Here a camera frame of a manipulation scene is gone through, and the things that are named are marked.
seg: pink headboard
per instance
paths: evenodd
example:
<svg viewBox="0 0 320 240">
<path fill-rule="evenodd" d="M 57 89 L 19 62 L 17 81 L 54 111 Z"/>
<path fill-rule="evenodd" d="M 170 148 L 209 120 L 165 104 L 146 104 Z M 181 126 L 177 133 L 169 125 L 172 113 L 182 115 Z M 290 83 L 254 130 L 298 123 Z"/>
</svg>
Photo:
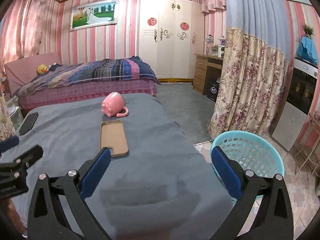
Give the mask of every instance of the pink headboard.
<svg viewBox="0 0 320 240">
<path fill-rule="evenodd" d="M 9 82 L 10 93 L 29 83 L 37 76 L 37 68 L 44 64 L 47 67 L 53 63 L 61 64 L 57 52 L 25 57 L 4 64 L 5 73 Z"/>
</svg>

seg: green plant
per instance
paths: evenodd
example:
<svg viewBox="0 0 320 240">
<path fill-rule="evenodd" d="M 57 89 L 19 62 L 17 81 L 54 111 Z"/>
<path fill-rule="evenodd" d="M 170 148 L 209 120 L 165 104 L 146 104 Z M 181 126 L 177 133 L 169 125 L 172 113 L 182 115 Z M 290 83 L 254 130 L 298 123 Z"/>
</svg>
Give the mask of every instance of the green plant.
<svg viewBox="0 0 320 240">
<path fill-rule="evenodd" d="M 304 32 L 306 33 L 306 36 L 310 39 L 311 39 L 311 36 L 315 34 L 314 28 L 312 28 L 311 26 L 309 26 L 307 24 L 302 25 L 302 28 L 303 28 Z"/>
</svg>

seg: brown phone case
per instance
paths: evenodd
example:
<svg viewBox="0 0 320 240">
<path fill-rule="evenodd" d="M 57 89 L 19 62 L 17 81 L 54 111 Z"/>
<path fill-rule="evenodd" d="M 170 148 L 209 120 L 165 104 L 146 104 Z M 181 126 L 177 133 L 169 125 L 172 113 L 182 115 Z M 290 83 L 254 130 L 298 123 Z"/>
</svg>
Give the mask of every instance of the brown phone case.
<svg viewBox="0 0 320 240">
<path fill-rule="evenodd" d="M 121 120 L 103 122 L 101 124 L 100 150 L 103 147 L 112 149 L 111 157 L 128 155 L 127 137 Z"/>
</svg>

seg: mug handle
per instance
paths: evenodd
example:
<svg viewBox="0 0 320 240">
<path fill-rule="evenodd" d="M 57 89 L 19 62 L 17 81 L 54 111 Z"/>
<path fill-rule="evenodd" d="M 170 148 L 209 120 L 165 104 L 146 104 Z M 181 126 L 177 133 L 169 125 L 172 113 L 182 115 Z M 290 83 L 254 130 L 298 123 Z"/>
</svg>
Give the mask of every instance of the mug handle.
<svg viewBox="0 0 320 240">
<path fill-rule="evenodd" d="M 123 110 L 125 111 L 125 113 L 118 113 L 117 114 L 117 117 L 120 118 L 120 117 L 125 117 L 129 114 L 129 110 L 128 108 L 126 108 L 125 106 L 123 107 Z"/>
</svg>

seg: red round sticker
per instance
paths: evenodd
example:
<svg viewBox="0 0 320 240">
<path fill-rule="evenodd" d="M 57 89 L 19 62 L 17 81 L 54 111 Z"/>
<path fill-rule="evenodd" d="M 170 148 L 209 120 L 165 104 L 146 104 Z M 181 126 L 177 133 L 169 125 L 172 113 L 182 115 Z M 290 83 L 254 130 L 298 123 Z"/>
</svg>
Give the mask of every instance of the red round sticker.
<svg viewBox="0 0 320 240">
<path fill-rule="evenodd" d="M 180 28 L 183 31 L 187 31 L 187 30 L 189 30 L 189 25 L 187 23 L 183 22 L 183 23 L 180 24 Z"/>
<path fill-rule="evenodd" d="M 151 17 L 151 18 L 148 19 L 148 25 L 149 26 L 155 26 L 156 24 L 157 24 L 157 19 L 156 18 Z"/>
</svg>

